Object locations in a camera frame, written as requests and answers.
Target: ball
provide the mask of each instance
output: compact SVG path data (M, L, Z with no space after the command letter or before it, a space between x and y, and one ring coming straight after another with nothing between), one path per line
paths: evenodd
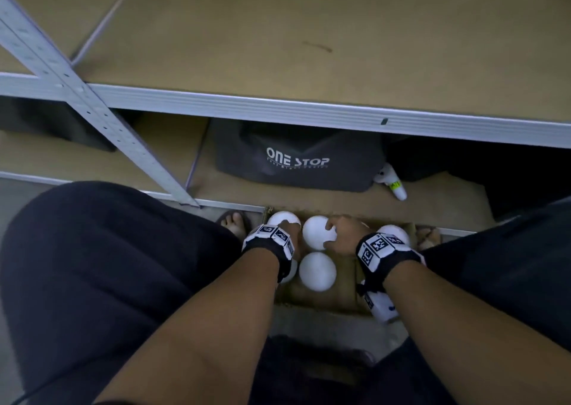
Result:
M377 232L382 232L383 234L391 234L396 236L399 240L405 243L407 246L410 247L410 237L408 236L407 232L396 225L385 225L379 228Z
M290 223L297 223L300 226L302 224L302 221L294 213L290 213L289 211L278 211L268 219L268 225L279 225L284 220Z
M312 291L327 291L337 279L337 268L329 256L321 252L313 252L302 259L299 264L299 278Z
M302 231L303 239L311 249L325 250L323 246L325 241L335 241L337 239L335 227L332 227L329 231L325 229L327 220L327 217L324 215L314 215L305 221Z
M280 285L282 285L283 283L287 283L291 279L293 279L295 277L296 272L297 272L297 261L295 259L292 259L291 260L291 270L289 271L289 274L282 279L282 281L280 282Z

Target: wristband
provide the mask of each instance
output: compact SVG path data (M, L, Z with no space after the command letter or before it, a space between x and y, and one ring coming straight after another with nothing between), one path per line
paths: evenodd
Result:
M277 282L280 283L291 270L291 260L294 258L294 244L289 234L279 226L260 225L244 240L242 253L254 248L271 251L280 263Z
M405 260L415 260L426 265L420 253L391 234L374 233L364 236L357 245L355 254L365 273L366 291L384 292L382 283L390 271Z

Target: floor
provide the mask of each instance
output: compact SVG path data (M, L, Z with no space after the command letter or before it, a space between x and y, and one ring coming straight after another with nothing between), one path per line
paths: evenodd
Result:
M51 186L16 180L0 179L0 238L11 218L28 201ZM205 207L200 210L167 204L216 220L224 211ZM261 214L248 213L254 225L261 223ZM319 312L308 308L276 306L270 335L285 334L307 344L334 349L361 349L379 360L399 346L407 337L401 322L381 325L366 316L350 316ZM18 368L10 345L10 337L0 316L0 403L9 404L22 394Z

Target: black pants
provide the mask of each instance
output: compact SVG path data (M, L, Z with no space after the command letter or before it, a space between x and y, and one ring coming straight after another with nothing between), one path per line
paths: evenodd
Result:
M447 280L571 350L570 237L564 204L425 256ZM239 255L225 228L128 187L72 183L30 202L0 251L2 301L30 404L92 402L154 330ZM356 394L362 403L452 403L410 339ZM346 395L305 378L268 340L252 402L341 403Z

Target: black bag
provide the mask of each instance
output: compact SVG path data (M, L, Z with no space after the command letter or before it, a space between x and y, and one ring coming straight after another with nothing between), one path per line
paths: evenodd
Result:
M381 134L214 118L218 170L251 181L365 191L385 163Z

